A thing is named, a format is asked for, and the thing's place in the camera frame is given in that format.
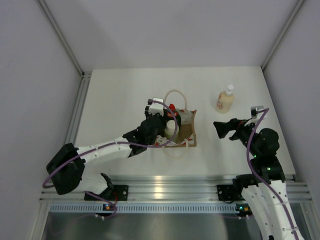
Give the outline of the cream pump lotion bottle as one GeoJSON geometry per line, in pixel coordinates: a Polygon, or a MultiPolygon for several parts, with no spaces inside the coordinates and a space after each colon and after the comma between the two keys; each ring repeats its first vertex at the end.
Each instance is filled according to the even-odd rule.
{"type": "Polygon", "coordinates": [[[229,84],[226,90],[222,91],[219,94],[218,100],[215,105],[217,112],[221,114],[227,113],[230,110],[234,99],[234,86],[232,84],[229,84]]]}

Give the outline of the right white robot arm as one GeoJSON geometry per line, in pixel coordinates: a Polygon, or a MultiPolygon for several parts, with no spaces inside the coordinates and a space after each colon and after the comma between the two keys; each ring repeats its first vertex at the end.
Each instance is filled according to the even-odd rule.
{"type": "Polygon", "coordinates": [[[279,135],[270,128],[257,131],[251,119],[233,118],[213,123],[220,139],[233,131],[231,141],[239,140],[246,148],[250,174],[236,176],[233,194],[248,204],[264,240],[302,240],[287,194],[286,178],[277,158],[279,135]]]}

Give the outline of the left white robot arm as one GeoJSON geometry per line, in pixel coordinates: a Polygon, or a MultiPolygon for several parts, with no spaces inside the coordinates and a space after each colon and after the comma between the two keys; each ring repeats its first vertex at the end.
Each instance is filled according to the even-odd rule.
{"type": "Polygon", "coordinates": [[[115,140],[86,147],[76,147],[73,143],[63,145],[46,166],[56,193],[66,195],[81,191],[85,192],[87,201],[93,200],[94,196],[109,199],[114,185],[106,173],[94,171],[93,167],[143,153],[155,144],[164,126],[163,116],[147,114],[140,126],[115,140]]]}

